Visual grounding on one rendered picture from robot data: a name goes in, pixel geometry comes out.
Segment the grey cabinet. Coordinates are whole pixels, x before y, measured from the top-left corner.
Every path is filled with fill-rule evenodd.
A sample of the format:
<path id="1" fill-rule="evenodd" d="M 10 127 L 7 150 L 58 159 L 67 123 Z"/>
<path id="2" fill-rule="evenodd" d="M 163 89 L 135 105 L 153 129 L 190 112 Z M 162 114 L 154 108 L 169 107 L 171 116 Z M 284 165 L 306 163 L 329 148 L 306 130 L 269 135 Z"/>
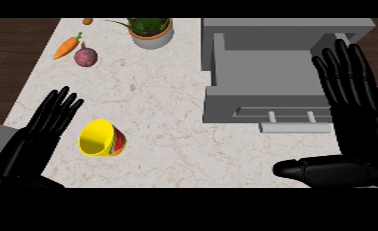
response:
<path id="1" fill-rule="evenodd" d="M 355 43 L 373 29 L 370 18 L 202 18 L 200 68 L 210 69 L 213 35 L 227 50 L 309 50 L 324 34 Z"/>

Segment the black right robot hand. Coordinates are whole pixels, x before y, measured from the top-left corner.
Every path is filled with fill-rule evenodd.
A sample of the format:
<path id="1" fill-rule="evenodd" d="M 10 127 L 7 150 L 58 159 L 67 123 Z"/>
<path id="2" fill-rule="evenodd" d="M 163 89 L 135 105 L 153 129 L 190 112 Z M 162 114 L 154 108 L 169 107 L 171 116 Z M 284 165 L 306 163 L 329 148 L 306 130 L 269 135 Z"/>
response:
<path id="1" fill-rule="evenodd" d="M 337 155 L 284 160 L 277 177 L 311 188 L 378 187 L 378 85 L 357 44 L 334 40 L 311 58 L 330 106 Z"/>

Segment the grey open drawer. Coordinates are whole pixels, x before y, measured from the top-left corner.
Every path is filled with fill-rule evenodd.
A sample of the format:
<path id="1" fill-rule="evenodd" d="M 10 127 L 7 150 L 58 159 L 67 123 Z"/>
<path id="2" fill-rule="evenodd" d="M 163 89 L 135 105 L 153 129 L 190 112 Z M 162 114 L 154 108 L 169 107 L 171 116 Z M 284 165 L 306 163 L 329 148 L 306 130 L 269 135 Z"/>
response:
<path id="1" fill-rule="evenodd" d="M 224 35 L 212 39 L 210 85 L 205 88 L 206 123 L 331 121 L 311 58 L 342 33 L 324 34 L 308 50 L 228 50 Z"/>

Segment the yellow cup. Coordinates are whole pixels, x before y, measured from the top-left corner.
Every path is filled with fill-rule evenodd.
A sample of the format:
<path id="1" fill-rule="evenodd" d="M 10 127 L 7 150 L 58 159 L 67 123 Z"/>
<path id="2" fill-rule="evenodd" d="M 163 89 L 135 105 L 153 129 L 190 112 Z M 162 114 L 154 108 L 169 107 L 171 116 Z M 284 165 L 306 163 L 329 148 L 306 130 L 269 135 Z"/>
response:
<path id="1" fill-rule="evenodd" d="M 126 138 L 106 119 L 94 119 L 79 132 L 76 144 L 86 156 L 116 156 L 125 149 Z"/>

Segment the potted green plant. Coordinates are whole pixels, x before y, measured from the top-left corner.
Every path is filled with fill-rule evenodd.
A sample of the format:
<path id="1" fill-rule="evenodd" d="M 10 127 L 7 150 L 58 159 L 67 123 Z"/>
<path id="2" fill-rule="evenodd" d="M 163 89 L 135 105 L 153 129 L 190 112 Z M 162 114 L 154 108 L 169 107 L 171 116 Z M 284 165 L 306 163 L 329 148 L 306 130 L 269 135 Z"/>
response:
<path id="1" fill-rule="evenodd" d="M 145 50 L 163 47 L 174 35 L 171 18 L 128 18 L 126 22 L 116 21 L 128 29 L 134 44 Z"/>

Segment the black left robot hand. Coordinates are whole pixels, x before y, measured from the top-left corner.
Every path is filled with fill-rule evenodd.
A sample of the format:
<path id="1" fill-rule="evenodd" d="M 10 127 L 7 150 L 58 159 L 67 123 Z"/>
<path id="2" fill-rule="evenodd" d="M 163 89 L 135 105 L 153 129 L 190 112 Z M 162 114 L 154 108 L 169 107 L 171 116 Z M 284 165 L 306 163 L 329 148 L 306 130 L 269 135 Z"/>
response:
<path id="1" fill-rule="evenodd" d="M 26 126 L 16 131 L 0 152 L 0 188 L 63 188 L 42 176 L 42 171 L 82 103 L 67 86 L 49 91 Z"/>

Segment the orange carrot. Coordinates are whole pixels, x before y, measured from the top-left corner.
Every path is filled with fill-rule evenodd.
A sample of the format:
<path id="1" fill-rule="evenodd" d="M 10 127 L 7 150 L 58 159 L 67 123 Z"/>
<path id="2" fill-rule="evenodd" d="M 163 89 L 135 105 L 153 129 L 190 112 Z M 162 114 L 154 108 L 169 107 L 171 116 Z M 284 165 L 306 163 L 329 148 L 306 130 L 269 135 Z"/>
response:
<path id="1" fill-rule="evenodd" d="M 80 35 L 82 35 L 82 32 L 78 32 L 75 37 L 69 37 L 63 41 L 63 43 L 60 44 L 60 46 L 58 46 L 58 48 L 55 50 L 52 59 L 58 59 L 60 57 L 63 57 L 64 55 L 67 55 L 70 53 L 70 51 L 78 46 Z"/>

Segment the purple beet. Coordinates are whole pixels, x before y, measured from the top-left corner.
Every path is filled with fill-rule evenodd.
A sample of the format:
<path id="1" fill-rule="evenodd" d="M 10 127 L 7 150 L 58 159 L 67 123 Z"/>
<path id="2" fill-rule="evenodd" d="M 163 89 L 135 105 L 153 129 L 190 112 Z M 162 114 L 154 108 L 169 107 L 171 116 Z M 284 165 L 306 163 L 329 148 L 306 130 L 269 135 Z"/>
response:
<path id="1" fill-rule="evenodd" d="M 97 62 L 97 53 L 91 48 L 85 47 L 85 43 L 80 43 L 80 49 L 73 55 L 73 60 L 80 67 L 89 67 Z"/>

